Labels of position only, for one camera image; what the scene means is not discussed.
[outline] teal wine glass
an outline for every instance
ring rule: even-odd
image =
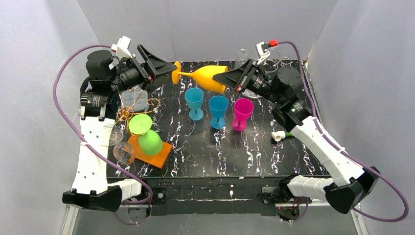
[[[210,120],[210,125],[215,129],[221,129],[225,126],[225,119],[223,116],[228,110],[228,99],[224,96],[214,96],[209,100],[209,109],[212,114],[212,119]]]
[[[200,109],[203,105],[203,91],[199,88],[190,88],[184,94],[186,103],[191,109],[189,118],[193,121],[198,121],[203,118],[203,111]]]

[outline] red connector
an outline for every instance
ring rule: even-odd
[[[271,47],[275,47],[276,45],[278,45],[278,42],[276,40],[271,40],[269,41],[269,44]]]

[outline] white panel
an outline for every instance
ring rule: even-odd
[[[103,44],[131,38],[129,51],[142,58],[137,45],[155,56],[174,60],[174,47],[167,0],[78,0],[96,36]]]
[[[330,172],[338,187],[350,184],[350,178],[357,179],[364,173],[362,167],[345,157],[323,138],[323,135],[316,128],[315,119],[311,116],[306,118],[302,121],[303,125],[297,125],[291,130],[291,134],[311,150],[320,163]],[[323,127],[322,131],[340,149],[342,148]]]
[[[122,190],[121,201],[127,200],[141,193],[142,185],[137,180],[134,180],[134,179],[125,179],[125,180],[118,181],[112,184],[108,184],[108,186],[115,186],[115,185],[120,186]]]
[[[365,219],[369,234],[414,234],[415,2],[339,0],[310,54],[308,70],[328,132],[403,192],[398,223]],[[403,205],[379,181],[362,211],[395,218]]]
[[[306,59],[336,0],[78,0],[102,43],[120,35],[164,60],[234,60],[242,47],[293,41]],[[295,59],[290,46],[277,48]]]
[[[75,177],[80,140],[57,112],[52,86],[66,58],[97,43],[75,0],[0,1],[2,234],[61,231],[62,193]],[[78,128],[87,55],[67,67],[57,91]]]
[[[333,179],[296,176],[288,184],[288,188],[295,197],[309,197],[327,201],[324,187],[333,183]]]
[[[103,157],[108,158],[108,141],[115,120],[106,118],[99,121],[98,117],[86,117],[80,122],[82,135],[88,144]],[[81,143],[78,169],[72,189],[82,194],[90,194],[91,190],[100,194],[108,189],[107,184],[107,163],[90,151],[85,143]]]

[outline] white connector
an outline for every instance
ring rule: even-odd
[[[122,181],[118,181],[112,184],[108,184],[108,186],[115,186],[118,185],[122,191],[122,198],[121,201],[127,200],[131,197],[135,197],[140,195],[141,193],[141,184],[135,179],[124,179]]]
[[[134,55],[132,55],[128,50],[128,47],[130,46],[130,42],[131,42],[131,39],[129,37],[122,36],[122,38],[118,40],[118,43],[116,45],[113,44],[111,46],[111,50],[116,53],[116,55],[118,56],[120,60],[124,57],[129,58],[129,59],[133,58]]]
[[[285,131],[272,132],[271,137],[277,142],[281,141],[285,139]]]
[[[262,51],[262,45],[264,44],[265,42],[256,44],[256,51],[258,52],[258,56],[259,56],[259,59],[257,62],[258,65],[261,65],[262,63],[264,63],[268,59],[268,57],[271,55],[271,52],[268,49],[265,49],[265,51]]]

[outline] cable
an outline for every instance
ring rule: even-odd
[[[139,222],[127,222],[127,221],[124,221],[124,220],[122,220],[115,212],[113,212],[113,215],[114,215],[114,217],[119,221],[119,222],[121,222],[121,223],[123,223],[123,224],[126,224],[126,225],[137,225],[137,224],[141,224],[142,222],[144,222],[144,221],[146,221],[148,218],[150,218],[150,216],[151,216],[151,213],[150,213],[150,215],[149,216],[147,216],[147,217],[145,217],[142,221],[139,221]]]
[[[75,132],[75,134],[81,139],[81,141],[83,142],[87,142],[86,139],[82,136],[81,132],[79,132],[79,130],[75,127],[75,125],[69,120],[69,118],[65,115],[64,111],[62,110],[61,106],[59,105],[58,102],[58,98],[56,95],[56,89],[58,87],[58,82],[59,79],[61,78],[61,75],[64,71],[64,69],[66,68],[66,66],[69,64],[69,62],[79,53],[90,49],[90,48],[94,48],[94,47],[106,47],[106,48],[111,48],[111,46],[108,45],[91,45],[91,46],[87,46],[84,47],[80,50],[78,50],[77,52],[75,52],[73,55],[71,55],[69,57],[68,60],[65,61],[65,63],[62,65],[61,69],[58,72],[58,75],[56,76],[55,79],[55,83],[53,84],[53,101],[55,102],[56,108],[58,109],[58,112],[61,114],[61,116],[64,118],[64,120],[67,122],[67,124],[72,128],[72,130]],[[129,177],[131,177],[132,179],[137,180],[140,184],[142,184],[148,191],[149,191],[149,195],[147,198],[143,199],[143,200],[139,200],[139,201],[126,201],[129,203],[133,203],[133,204],[141,204],[144,202],[147,202],[148,200],[150,200],[150,198],[153,196],[153,191],[151,190],[151,188],[141,179],[139,179],[137,176],[133,175],[132,173],[126,171],[125,169],[117,166],[116,164],[114,164],[113,162],[111,162],[110,160],[106,159],[105,157],[103,157],[101,154],[99,154],[90,144],[87,144],[86,147],[93,152],[97,157],[99,157],[101,160],[103,160],[104,162],[106,162],[108,165],[112,166],[113,168],[120,170],[122,173],[128,175]]]
[[[289,207],[288,209],[293,209],[296,204],[297,204],[297,198],[294,198],[293,205],[291,207]]]
[[[301,197],[299,197],[299,203],[297,204],[297,206],[296,207],[294,207],[295,209],[296,208],[298,208],[299,206],[300,206],[300,204],[301,204]]]
[[[301,74],[301,79],[302,79],[302,83],[303,83],[303,85],[304,85],[304,91],[305,91],[305,93],[306,93],[306,95],[307,95],[307,98],[310,100],[310,103],[311,103],[311,109],[312,109],[312,116],[313,117],[317,117],[317,109],[316,109],[316,105],[314,104],[314,100],[313,100],[313,97],[311,96],[311,94],[310,94],[310,92],[308,91],[308,86],[307,86],[307,83],[306,83],[306,81],[305,81],[305,76],[304,76],[304,70],[303,70],[303,68],[302,68],[302,63],[301,63],[301,59],[300,59],[300,54],[299,54],[299,52],[298,52],[298,50],[297,50],[297,47],[296,47],[296,45],[294,44],[294,43],[292,43],[292,42],[289,42],[289,41],[285,41],[285,42],[279,42],[279,44],[290,44],[293,48],[294,48],[294,50],[295,50],[295,52],[296,52],[296,55],[297,55],[297,59],[298,59],[298,65],[299,65],[299,69],[300,69],[300,74]],[[319,125],[319,123],[318,123],[318,121],[317,121],[317,118],[316,119],[314,119],[314,123],[315,123],[315,125],[316,125],[316,127],[317,127],[317,129],[318,129],[318,131],[320,132],[320,134],[322,134],[323,135],[323,138],[331,145],[331,146],[333,146],[336,150],[340,150],[340,148],[335,144],[335,143],[333,143],[329,138],[328,138],[328,136],[326,136],[324,133],[323,133],[323,130],[321,129],[321,127],[320,127],[320,125]],[[398,194],[398,196],[401,198],[401,200],[402,200],[402,202],[403,202],[403,205],[404,205],[404,212],[403,212],[403,214],[400,216],[400,217],[397,217],[397,218],[394,218],[394,219],[384,219],[384,218],[379,218],[379,217],[376,217],[376,216],[373,216],[373,215],[369,215],[369,214],[366,214],[366,213],[364,213],[364,212],[362,212],[362,211],[360,211],[360,210],[358,210],[358,209],[356,209],[356,208],[353,208],[353,210],[355,210],[356,212],[358,212],[358,213],[360,213],[360,214],[362,214],[362,215],[364,215],[364,216],[366,216],[366,217],[368,217],[368,218],[371,218],[371,219],[374,219],[374,220],[378,220],[378,221],[382,221],[382,222],[398,222],[398,221],[401,221],[401,220],[403,220],[403,219],[405,219],[406,218],[406,216],[408,216],[408,213],[409,213],[409,206],[408,206],[408,201],[406,200],[406,198],[405,198],[405,196],[402,194],[402,192],[391,182],[391,181],[389,181],[388,179],[386,179],[383,175],[381,175],[381,174],[379,174],[377,171],[375,171],[375,170],[373,170],[372,168],[370,168],[370,167],[368,167],[367,165],[365,165],[365,164],[363,164],[361,161],[359,161],[359,160],[357,160],[356,158],[354,158],[353,156],[351,156],[350,154],[348,154],[348,153],[346,153],[346,152],[344,152],[344,151],[341,151],[341,154],[343,154],[345,157],[347,157],[347,158],[349,158],[349,159],[351,159],[352,161],[354,161],[354,162],[356,162],[357,164],[359,164],[359,165],[361,165],[363,168],[365,168],[366,170],[368,170],[368,171],[370,171],[371,173],[373,173],[374,175],[376,175],[377,177],[379,177],[379,178],[381,178],[383,181],[385,181],[385,183],[386,184],[388,184],[397,194]]]
[[[305,209],[304,209],[304,212],[297,219],[295,219],[295,220],[285,221],[282,218],[281,219],[273,219],[273,218],[269,218],[269,217],[266,217],[266,216],[261,216],[261,215],[260,216],[262,218],[266,218],[266,219],[270,219],[270,220],[275,220],[275,221],[278,221],[278,222],[287,222],[289,224],[292,224],[293,222],[298,222],[299,220],[301,220],[304,217],[305,213],[307,213],[307,210],[308,210],[308,198],[305,201]]]

